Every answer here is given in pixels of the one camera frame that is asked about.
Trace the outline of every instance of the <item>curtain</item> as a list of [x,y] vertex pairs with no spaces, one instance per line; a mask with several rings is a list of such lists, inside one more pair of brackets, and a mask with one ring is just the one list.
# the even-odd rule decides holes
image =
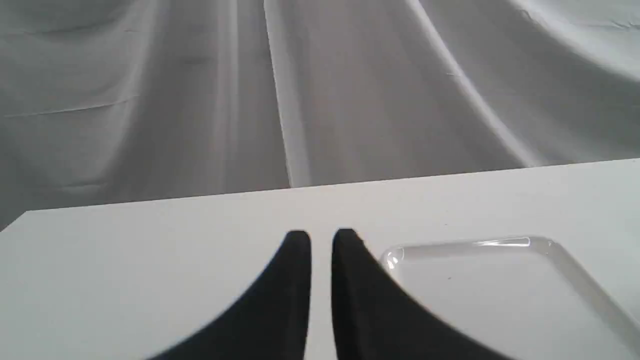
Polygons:
[[638,59],[637,0],[0,0],[0,227],[640,157]]

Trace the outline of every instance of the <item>white table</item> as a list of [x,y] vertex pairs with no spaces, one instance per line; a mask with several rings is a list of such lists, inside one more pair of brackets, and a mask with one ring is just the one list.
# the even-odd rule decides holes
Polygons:
[[333,233],[539,234],[640,319],[640,161],[32,211],[0,233],[0,359],[143,359],[211,321],[290,229],[312,237],[307,359],[335,357]]

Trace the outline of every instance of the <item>transparent tray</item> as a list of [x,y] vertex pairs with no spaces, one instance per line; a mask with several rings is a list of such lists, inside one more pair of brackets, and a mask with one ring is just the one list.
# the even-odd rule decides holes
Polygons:
[[512,358],[640,359],[637,325],[552,240],[394,247],[380,262],[431,312]]

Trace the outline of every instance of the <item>gray fabric backdrop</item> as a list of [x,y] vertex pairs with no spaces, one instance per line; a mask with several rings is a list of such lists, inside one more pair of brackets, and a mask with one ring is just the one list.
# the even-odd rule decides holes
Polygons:
[[0,0],[0,227],[639,157],[638,59],[638,0]]

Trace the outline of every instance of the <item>wrinkled fabric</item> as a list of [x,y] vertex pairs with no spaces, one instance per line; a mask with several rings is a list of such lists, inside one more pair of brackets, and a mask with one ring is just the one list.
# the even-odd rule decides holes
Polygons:
[[0,0],[0,225],[639,157],[639,58],[636,0]]

